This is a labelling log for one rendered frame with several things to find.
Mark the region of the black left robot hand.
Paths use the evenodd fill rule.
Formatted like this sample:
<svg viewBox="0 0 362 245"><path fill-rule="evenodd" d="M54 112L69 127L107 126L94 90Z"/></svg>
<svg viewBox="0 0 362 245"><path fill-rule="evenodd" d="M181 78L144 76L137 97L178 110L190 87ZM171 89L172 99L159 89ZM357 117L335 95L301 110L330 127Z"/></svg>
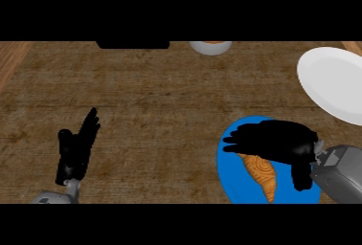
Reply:
<svg viewBox="0 0 362 245"><path fill-rule="evenodd" d="M54 184L81 180L87 171L90 150L93 147L97 130L100 128L96 108L91 108L82 120L82 126L76 134L69 129L57 132L59 141L59 164L56 170Z"/></svg>

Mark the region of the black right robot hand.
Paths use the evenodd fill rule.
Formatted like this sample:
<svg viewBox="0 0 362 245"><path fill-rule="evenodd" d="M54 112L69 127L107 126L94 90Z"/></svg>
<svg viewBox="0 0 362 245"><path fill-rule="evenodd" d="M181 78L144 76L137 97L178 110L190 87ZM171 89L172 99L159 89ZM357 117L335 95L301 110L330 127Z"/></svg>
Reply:
<svg viewBox="0 0 362 245"><path fill-rule="evenodd" d="M245 123L223 138L223 142L227 143L224 152L258 156L291 165L294 189L301 191L311 188L313 147L317 135L302 124L279 120Z"/></svg>

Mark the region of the orange croissant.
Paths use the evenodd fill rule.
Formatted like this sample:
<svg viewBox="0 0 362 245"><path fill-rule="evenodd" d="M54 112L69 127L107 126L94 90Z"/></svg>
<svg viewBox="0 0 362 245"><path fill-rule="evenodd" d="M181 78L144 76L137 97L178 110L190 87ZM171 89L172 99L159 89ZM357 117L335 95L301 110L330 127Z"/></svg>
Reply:
<svg viewBox="0 0 362 245"><path fill-rule="evenodd" d="M268 160L255 155L239 154L246 168L246 173L252 181L258 184L265 200L268 203L274 202L276 195L276 171Z"/></svg>

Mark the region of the blue plate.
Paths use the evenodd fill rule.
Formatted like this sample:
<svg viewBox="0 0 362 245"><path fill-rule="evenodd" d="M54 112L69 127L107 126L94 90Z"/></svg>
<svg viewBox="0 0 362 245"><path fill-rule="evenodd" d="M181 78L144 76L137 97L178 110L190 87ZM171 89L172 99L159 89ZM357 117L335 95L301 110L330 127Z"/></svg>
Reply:
<svg viewBox="0 0 362 245"><path fill-rule="evenodd" d="M214 164L217 178L226 196L233 204L268 204L261 186L252 180L243 165L243 159L236 153L224 152L227 143L218 141ZM294 189L291 166L271 162L276 172L274 204L316 204L320 189L313 185L310 189Z"/></svg>

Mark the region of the white plate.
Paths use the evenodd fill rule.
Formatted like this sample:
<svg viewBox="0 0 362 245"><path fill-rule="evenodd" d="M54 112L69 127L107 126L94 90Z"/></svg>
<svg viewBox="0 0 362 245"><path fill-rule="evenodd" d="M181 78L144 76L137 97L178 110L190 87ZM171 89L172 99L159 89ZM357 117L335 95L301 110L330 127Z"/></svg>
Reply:
<svg viewBox="0 0 362 245"><path fill-rule="evenodd" d="M313 48L299 56L296 77L323 111L362 126L362 56L332 47Z"/></svg>

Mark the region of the white bowl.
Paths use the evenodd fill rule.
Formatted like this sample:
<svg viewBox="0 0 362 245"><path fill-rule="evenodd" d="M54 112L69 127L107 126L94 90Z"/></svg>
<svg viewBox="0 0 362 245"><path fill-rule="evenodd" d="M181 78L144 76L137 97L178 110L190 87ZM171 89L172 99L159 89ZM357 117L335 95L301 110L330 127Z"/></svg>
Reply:
<svg viewBox="0 0 362 245"><path fill-rule="evenodd" d="M217 56L227 52L231 46L231 42L230 41L221 41L221 42L190 41L189 45L196 53L205 56Z"/></svg>

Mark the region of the black appliance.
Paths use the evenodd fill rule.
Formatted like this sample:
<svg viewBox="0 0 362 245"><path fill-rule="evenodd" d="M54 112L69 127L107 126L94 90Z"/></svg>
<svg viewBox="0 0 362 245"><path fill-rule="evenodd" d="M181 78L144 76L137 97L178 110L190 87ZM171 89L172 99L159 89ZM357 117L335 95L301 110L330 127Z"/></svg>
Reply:
<svg viewBox="0 0 362 245"><path fill-rule="evenodd" d="M169 47L168 41L106 41L96 42L101 49L166 49Z"/></svg>

